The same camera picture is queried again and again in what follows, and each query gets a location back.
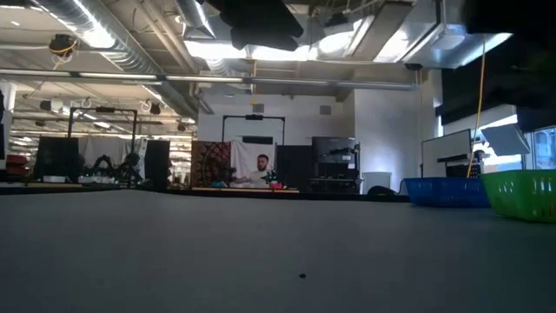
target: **green basket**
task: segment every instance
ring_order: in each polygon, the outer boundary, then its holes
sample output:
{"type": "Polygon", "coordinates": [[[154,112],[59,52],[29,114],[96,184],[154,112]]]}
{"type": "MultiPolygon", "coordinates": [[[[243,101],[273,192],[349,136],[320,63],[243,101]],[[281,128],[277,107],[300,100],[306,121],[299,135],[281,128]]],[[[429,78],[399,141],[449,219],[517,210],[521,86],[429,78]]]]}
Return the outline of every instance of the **green basket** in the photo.
{"type": "Polygon", "coordinates": [[[556,223],[556,170],[509,170],[481,179],[497,214],[556,223]]]}

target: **gray table surface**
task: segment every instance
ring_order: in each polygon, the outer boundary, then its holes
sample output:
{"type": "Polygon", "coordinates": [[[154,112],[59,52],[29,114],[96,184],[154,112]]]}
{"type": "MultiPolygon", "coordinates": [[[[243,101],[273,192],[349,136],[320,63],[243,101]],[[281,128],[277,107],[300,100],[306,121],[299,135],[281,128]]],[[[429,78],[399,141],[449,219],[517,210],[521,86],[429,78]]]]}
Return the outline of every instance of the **gray table surface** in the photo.
{"type": "Polygon", "coordinates": [[[0,196],[0,312],[554,312],[555,244],[484,209],[0,196]]]}

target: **blue basket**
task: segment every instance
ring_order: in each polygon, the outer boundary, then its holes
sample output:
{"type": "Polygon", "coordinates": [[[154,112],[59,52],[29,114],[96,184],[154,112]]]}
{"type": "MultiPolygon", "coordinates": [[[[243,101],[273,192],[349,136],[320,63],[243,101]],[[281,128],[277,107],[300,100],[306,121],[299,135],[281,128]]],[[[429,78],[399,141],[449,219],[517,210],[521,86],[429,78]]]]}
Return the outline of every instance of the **blue basket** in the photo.
{"type": "Polygon", "coordinates": [[[431,177],[404,179],[413,204],[449,208],[490,208],[479,178],[431,177]]]}

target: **plastic basket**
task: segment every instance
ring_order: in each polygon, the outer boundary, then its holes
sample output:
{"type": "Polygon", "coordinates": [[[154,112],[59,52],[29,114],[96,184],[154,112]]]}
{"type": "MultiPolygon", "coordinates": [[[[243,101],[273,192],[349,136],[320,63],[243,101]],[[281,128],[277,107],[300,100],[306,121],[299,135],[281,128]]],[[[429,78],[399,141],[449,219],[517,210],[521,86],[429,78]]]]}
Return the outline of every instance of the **plastic basket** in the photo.
{"type": "Polygon", "coordinates": [[[444,208],[490,208],[479,178],[431,177],[404,180],[413,204],[444,208]]]}
{"type": "Polygon", "coordinates": [[[509,170],[481,179],[497,214],[556,223],[556,170],[509,170]]]}

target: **white backdrop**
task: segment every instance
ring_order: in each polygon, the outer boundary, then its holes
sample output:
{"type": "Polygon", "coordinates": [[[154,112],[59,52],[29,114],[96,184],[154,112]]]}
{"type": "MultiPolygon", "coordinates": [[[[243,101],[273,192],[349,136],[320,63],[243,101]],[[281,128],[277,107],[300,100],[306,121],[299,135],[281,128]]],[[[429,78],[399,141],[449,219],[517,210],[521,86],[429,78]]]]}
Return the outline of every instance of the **white backdrop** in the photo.
{"type": "Polygon", "coordinates": [[[261,154],[268,157],[268,170],[274,168],[275,146],[273,144],[242,143],[232,141],[231,165],[236,169],[236,177],[249,176],[257,170],[257,157],[261,154]]]}

